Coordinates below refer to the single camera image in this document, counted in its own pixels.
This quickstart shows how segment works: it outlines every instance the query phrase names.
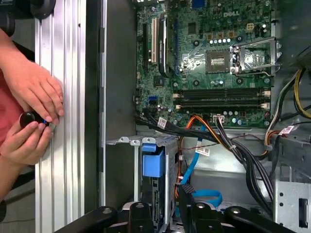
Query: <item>motherboard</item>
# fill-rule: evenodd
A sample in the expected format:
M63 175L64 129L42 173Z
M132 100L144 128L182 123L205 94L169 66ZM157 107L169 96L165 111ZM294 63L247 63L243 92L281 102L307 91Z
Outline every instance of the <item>motherboard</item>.
M197 114L226 128L266 128L270 0L164 0L138 6L135 104L185 127Z

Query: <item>finger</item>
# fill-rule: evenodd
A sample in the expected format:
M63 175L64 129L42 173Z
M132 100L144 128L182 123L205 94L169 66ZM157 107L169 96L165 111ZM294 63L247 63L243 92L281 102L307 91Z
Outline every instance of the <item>finger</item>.
M15 161L24 160L36 150L40 136L44 129L45 124L39 124L36 130L25 141L25 143L11 154Z
M56 93L58 94L59 98L61 101L63 101L63 89L60 86L60 84L58 83L58 81L53 78L52 76L49 76L48 78L48 83L54 88L54 90L56 91Z
M36 130L38 127L38 122L33 121L30 124L28 124L24 129L20 130L15 135L11 136L6 144L6 150L7 151L15 151L17 150L21 145L26 142L26 140L30 137L30 135Z
M42 86L40 86L40 85L33 86L30 88L30 90L32 90L32 92L38 97L38 99L41 101L41 103L43 103L43 106L49 112L52 119L53 120L58 119L55 108L54 108L53 101L48 96L48 94L44 91Z
M42 82L41 86L42 86L43 90L51 98L58 115L63 116L64 115L64 107L63 107L63 104L62 104L58 94L55 92L54 88L48 82Z
M21 126L19 120L14 123L14 125L10 128L9 132L6 134L6 138L10 138L14 134L18 133L21 130Z
M25 91L24 99L43 119L47 122L52 121L52 117L48 111L44 108L43 104L31 90L28 89Z
M42 136L40 137L38 145L35 149L36 153L43 154L46 148L48 147L51 138L52 138L52 131L51 131L51 128L48 126L45 128Z

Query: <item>cable tie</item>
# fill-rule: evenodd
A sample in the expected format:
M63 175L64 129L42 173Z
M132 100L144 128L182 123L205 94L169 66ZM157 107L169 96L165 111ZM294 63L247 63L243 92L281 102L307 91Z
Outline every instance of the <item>cable tie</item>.
M273 146L272 145L264 145L264 149L267 151L272 151L273 150Z
M237 147L236 145L233 145L233 146L229 147L229 150L233 150L233 149L235 149L236 147Z

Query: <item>cpu socket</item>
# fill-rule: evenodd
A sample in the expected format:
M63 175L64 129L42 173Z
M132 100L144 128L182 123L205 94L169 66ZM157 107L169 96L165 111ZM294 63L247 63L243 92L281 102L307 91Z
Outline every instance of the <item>cpu socket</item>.
M230 70L229 50L206 51L206 73L227 73Z

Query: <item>screw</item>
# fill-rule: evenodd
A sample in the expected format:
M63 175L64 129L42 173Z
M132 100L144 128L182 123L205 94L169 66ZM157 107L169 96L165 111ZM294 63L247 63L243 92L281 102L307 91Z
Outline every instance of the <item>screw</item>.
M107 215L111 213L112 211L109 208L104 209L103 214Z
M239 213L241 213L240 210L237 209L237 208L233 208L233 209L231 209L231 211L232 211L234 214L239 214Z
M199 207L200 209L204 208L204 205L202 203L198 203L198 204L196 204L196 206Z
M138 203L138 204L136 205L136 208L142 208L142 207L144 207L144 205L141 204L141 203Z

